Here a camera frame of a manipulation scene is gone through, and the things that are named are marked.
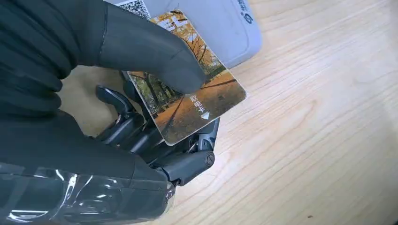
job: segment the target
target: black glove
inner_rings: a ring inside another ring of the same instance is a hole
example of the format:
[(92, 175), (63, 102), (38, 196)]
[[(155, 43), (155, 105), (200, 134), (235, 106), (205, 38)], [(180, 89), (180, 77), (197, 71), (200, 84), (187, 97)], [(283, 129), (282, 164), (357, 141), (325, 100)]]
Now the black glove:
[(146, 71), (194, 92), (205, 75), (185, 43), (100, 0), (2, 0), (0, 35), (0, 224), (162, 214), (168, 178), (85, 137), (55, 92), (78, 64)]

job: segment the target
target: wooden table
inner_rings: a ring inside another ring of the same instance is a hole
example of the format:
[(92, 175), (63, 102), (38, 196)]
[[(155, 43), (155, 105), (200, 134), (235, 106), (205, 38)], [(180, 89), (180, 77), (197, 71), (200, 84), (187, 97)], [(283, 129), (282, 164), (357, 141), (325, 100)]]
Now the wooden table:
[(398, 1), (250, 4), (263, 47), (232, 69), (249, 98), (222, 116), (215, 165), (150, 224), (393, 224)]

